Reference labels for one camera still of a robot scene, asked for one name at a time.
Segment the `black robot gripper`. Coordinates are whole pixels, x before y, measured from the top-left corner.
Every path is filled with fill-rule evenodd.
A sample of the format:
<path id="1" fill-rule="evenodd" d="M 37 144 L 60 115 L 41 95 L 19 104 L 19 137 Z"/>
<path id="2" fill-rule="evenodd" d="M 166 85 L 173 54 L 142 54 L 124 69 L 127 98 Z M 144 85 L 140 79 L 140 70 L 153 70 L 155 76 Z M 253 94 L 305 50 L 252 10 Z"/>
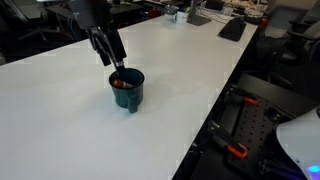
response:
<path id="1" fill-rule="evenodd" d="M 68 5 L 79 27 L 88 30 L 88 38 L 103 65 L 113 64 L 116 73 L 123 78 L 126 73 L 123 59 L 127 55 L 118 31 L 107 31 L 112 23 L 110 4 L 107 0 L 70 0 Z M 101 28 L 98 34 L 89 30 L 97 27 Z"/>

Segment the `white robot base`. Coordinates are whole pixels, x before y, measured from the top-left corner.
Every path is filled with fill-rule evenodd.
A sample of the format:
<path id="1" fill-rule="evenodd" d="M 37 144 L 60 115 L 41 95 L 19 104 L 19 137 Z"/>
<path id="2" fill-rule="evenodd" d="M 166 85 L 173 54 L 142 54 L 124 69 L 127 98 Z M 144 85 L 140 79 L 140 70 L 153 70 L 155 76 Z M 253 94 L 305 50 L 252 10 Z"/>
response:
<path id="1" fill-rule="evenodd" d="M 276 137 L 308 180 L 320 180 L 320 107 L 279 124 Z"/>

